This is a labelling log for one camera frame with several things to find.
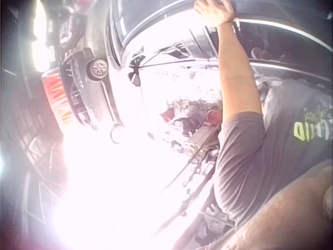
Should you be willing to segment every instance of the man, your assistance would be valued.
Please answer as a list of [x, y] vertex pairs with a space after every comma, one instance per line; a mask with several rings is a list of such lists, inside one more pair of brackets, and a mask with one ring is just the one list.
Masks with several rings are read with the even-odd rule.
[[201, 250], [332, 249], [332, 162], [317, 165], [276, 194], [229, 237]]
[[303, 81], [271, 88], [265, 115], [247, 54], [233, 33], [230, 0], [197, 0], [195, 10], [219, 34], [223, 97], [215, 195], [240, 227], [276, 193], [331, 158], [331, 97]]

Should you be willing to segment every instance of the hubcap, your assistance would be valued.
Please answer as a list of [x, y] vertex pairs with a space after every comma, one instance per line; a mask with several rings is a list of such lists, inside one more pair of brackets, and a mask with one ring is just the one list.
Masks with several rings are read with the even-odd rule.
[[97, 74], [98, 76], [102, 76], [103, 74], [105, 74], [106, 70], [106, 62], [104, 62], [103, 60], [97, 60], [94, 62], [93, 71], [95, 74]]

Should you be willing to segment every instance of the bright light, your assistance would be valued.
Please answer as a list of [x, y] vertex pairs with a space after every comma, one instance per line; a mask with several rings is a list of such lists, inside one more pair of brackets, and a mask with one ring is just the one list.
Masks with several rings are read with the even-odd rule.
[[45, 43], [41, 41], [34, 41], [31, 44], [32, 48], [32, 59], [35, 68], [38, 72], [45, 72], [50, 67], [48, 49]]
[[4, 166], [5, 166], [4, 161], [2, 160], [2, 157], [0, 155], [0, 174], [2, 173]]
[[37, 39], [46, 43], [46, 13], [40, 0], [36, 3], [36, 17], [33, 21], [33, 33]]
[[45, 72], [49, 69], [49, 52], [46, 43], [46, 13], [40, 0], [36, 1], [36, 17], [33, 20], [33, 33], [37, 41], [32, 42], [32, 57], [35, 68], [38, 72]]
[[164, 196], [160, 191], [188, 158], [132, 136], [128, 143], [114, 145], [90, 130], [73, 129], [65, 134], [68, 186], [54, 224], [71, 249], [169, 250], [155, 246], [172, 245], [170, 240], [193, 221], [192, 216], [181, 219], [177, 230], [150, 240], [181, 205], [184, 190]]

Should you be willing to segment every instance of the gray t-shirt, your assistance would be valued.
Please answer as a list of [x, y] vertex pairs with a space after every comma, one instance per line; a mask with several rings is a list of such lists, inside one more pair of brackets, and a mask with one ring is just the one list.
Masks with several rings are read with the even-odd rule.
[[214, 176], [222, 211], [247, 222], [276, 193], [332, 158], [331, 96], [286, 80], [270, 89], [264, 117], [243, 112], [222, 124]]

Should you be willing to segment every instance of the t-shirt sleeve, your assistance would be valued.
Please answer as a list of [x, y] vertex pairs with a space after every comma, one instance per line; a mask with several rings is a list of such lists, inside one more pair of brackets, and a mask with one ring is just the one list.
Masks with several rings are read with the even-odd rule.
[[[221, 151], [214, 176], [215, 196], [222, 210], [236, 221], [259, 192], [263, 173], [252, 169], [260, 168], [257, 159], [264, 137], [263, 116], [255, 112], [239, 113], [222, 124]], [[253, 178], [253, 174], [258, 174], [258, 178]]]

